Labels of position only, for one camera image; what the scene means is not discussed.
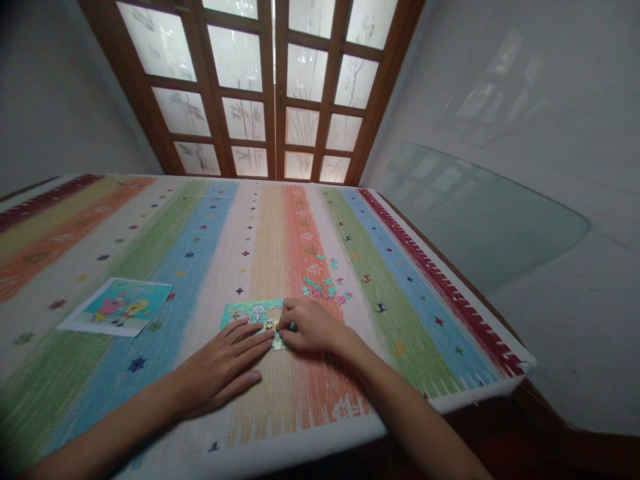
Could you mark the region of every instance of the puzzle piece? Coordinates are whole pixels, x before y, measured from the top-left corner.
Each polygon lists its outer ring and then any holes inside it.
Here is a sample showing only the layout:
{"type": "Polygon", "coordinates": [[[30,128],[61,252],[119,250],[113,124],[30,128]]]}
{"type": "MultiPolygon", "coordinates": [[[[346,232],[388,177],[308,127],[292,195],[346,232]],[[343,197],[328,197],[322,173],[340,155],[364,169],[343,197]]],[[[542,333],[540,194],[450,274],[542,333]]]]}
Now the puzzle piece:
{"type": "MultiPolygon", "coordinates": [[[[263,327],[260,332],[264,332],[267,329],[275,330],[278,322],[280,322],[281,314],[282,299],[264,300],[258,302],[228,303],[225,306],[225,310],[222,316],[220,330],[224,329],[228,324],[230,324],[230,322],[242,317],[249,317],[249,321],[251,323],[262,323],[263,327]]],[[[282,350],[284,348],[286,348],[286,346],[282,342],[280,334],[276,332],[271,342],[271,348],[269,350],[276,351],[282,350]]]]}

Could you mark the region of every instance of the wooden window frame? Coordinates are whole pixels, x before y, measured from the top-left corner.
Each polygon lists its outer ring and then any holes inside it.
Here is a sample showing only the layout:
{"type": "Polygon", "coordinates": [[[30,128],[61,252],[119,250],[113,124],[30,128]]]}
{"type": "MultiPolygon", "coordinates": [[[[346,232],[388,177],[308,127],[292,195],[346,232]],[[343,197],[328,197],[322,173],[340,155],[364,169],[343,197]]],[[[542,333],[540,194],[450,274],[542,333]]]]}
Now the wooden window frame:
{"type": "Polygon", "coordinates": [[[324,156],[332,155],[349,158],[350,162],[344,183],[330,183],[330,185],[358,185],[424,3],[425,0],[398,0],[385,46],[382,50],[378,50],[365,45],[347,42],[347,29],[353,0],[336,0],[333,10],[331,36],[328,39],[290,30],[289,0],[276,0],[276,65],[279,66],[276,70],[278,180],[328,183],[320,182],[320,172],[324,156]],[[327,68],[320,102],[287,97],[287,61],[289,55],[288,44],[290,43],[327,52],[327,68]],[[335,105],[333,103],[344,55],[378,62],[373,86],[369,94],[369,101],[364,109],[335,105]],[[286,142],[287,107],[320,112],[316,142],[313,147],[292,145],[286,142]],[[362,118],[362,124],[353,151],[333,150],[325,147],[329,134],[331,114],[333,113],[362,118]],[[313,154],[311,178],[309,180],[285,178],[285,154],[288,151],[313,154]]]}
{"type": "MultiPolygon", "coordinates": [[[[116,0],[79,0],[80,6],[102,47],[116,78],[136,114],[162,170],[169,175],[186,175],[174,141],[213,145],[222,177],[239,178],[232,147],[264,148],[267,176],[242,178],[275,179],[275,124],[273,99],[273,51],[271,44],[271,2],[258,0],[258,19],[204,8],[200,0],[121,0],[137,7],[170,13],[182,21],[196,81],[146,74],[133,41],[120,15],[116,0]],[[258,35],[262,92],[220,87],[213,61],[208,25],[258,35]],[[209,125],[210,137],[169,132],[152,87],[198,93],[209,125]],[[232,139],[229,136],[222,97],[259,101],[263,104],[265,141],[232,139]]],[[[196,174],[194,176],[216,176],[196,174]]]]}

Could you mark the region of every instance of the green stripe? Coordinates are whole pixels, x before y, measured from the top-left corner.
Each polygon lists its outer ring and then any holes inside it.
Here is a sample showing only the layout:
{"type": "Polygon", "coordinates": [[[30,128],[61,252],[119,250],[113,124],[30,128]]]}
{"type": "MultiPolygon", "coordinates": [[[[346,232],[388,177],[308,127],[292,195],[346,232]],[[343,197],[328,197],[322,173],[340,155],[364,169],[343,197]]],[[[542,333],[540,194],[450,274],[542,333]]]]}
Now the green stripe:
{"type": "MultiPolygon", "coordinates": [[[[132,240],[114,268],[104,272],[82,298],[91,295],[109,277],[150,278],[208,186],[205,181],[184,184],[132,240]]],[[[1,401],[1,428],[8,442],[5,448],[10,451],[9,458],[18,469],[40,458],[49,436],[83,392],[111,340],[108,335],[51,331],[10,378],[1,401]]]]}
{"type": "Polygon", "coordinates": [[[433,340],[420,324],[418,314],[340,190],[330,187],[321,190],[323,194],[326,193],[322,198],[333,220],[336,234],[340,239],[346,236],[351,238],[349,241],[342,241],[343,249],[356,276],[361,280],[360,288],[366,296],[365,303],[371,308],[374,326],[386,342],[396,370],[418,391],[426,392],[430,398],[446,393],[443,386],[449,392],[462,390],[462,385],[436,350],[433,340]],[[362,282],[365,275],[373,280],[362,282]],[[378,313],[378,303],[384,303],[386,311],[378,313]]]}

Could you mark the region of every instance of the picture card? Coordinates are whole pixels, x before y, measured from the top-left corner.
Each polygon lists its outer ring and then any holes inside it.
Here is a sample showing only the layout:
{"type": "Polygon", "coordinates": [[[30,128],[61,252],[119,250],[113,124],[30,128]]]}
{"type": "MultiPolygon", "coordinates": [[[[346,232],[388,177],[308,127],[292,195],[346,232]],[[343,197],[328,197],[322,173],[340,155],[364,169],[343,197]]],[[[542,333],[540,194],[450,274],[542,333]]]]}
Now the picture card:
{"type": "Polygon", "coordinates": [[[136,337],[172,288],[168,283],[112,277],[56,329],[136,337]]]}

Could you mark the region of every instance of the colorful tablecloth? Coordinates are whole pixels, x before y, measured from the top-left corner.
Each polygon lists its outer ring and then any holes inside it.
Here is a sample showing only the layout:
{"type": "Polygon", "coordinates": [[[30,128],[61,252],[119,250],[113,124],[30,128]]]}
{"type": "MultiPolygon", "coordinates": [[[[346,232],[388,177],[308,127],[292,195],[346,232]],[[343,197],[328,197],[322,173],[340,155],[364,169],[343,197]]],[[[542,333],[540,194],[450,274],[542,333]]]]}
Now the colorful tablecloth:
{"type": "MultiPolygon", "coordinates": [[[[367,189],[75,175],[2,208],[2,422],[22,466],[202,347],[228,303],[308,293],[440,412],[509,393],[535,364],[367,189]],[[54,330],[110,277],[170,283],[173,291],[136,338],[54,330]],[[333,295],[315,293],[322,284],[333,295]]],[[[384,434],[339,359],[281,350],[258,368],[262,383],[180,424],[121,475],[244,477],[384,434]]]]}

